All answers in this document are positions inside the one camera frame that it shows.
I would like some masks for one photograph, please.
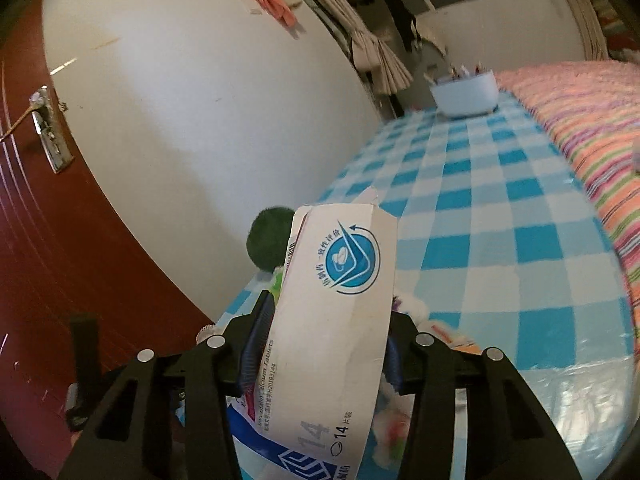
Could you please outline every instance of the colorful striped fabric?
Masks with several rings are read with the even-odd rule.
[[[498,74],[562,151],[596,207],[626,272],[640,349],[640,66],[563,62]]]

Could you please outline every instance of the beige curtain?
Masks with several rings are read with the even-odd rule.
[[[584,57],[587,61],[609,59],[607,40],[604,38],[598,15],[590,0],[567,0],[578,23]]]
[[[319,0],[351,36],[353,63],[359,72],[371,72],[374,92],[391,95],[413,80],[398,56],[374,36],[347,0]]]

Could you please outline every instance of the checkered tablecloth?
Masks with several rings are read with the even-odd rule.
[[[431,318],[481,348],[501,348],[519,370],[530,370],[523,375],[539,397],[551,387],[565,400],[582,398],[575,420],[587,404],[615,399],[615,414],[608,412],[604,424],[577,431],[572,419],[564,433],[559,427],[574,457],[587,453],[581,469],[588,478],[589,468],[600,465],[589,462],[587,448],[608,460],[627,416],[632,323],[609,239],[542,128],[505,93],[488,116],[447,121],[433,110],[411,114],[384,125],[319,201],[351,202],[369,186],[399,218],[397,290],[421,298]],[[221,321],[248,312],[263,286],[252,282]],[[558,379],[562,370],[607,363],[619,375],[590,390],[597,398],[585,401],[590,393],[582,386]],[[597,375],[580,380],[598,382]],[[557,411],[547,401],[546,409]]]

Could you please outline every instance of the green round object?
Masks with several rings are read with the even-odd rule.
[[[288,207],[269,207],[255,218],[246,238],[246,252],[258,269],[273,272],[284,264],[293,213]]]

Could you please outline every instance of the red door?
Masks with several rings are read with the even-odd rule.
[[[40,86],[53,88],[42,0],[0,49],[5,132]],[[0,144],[0,416],[36,468],[55,477],[69,452],[62,418],[74,381],[71,314],[100,319],[105,368],[142,348],[182,351],[209,322],[162,273],[111,208],[59,120],[76,159],[54,174],[30,118]]]

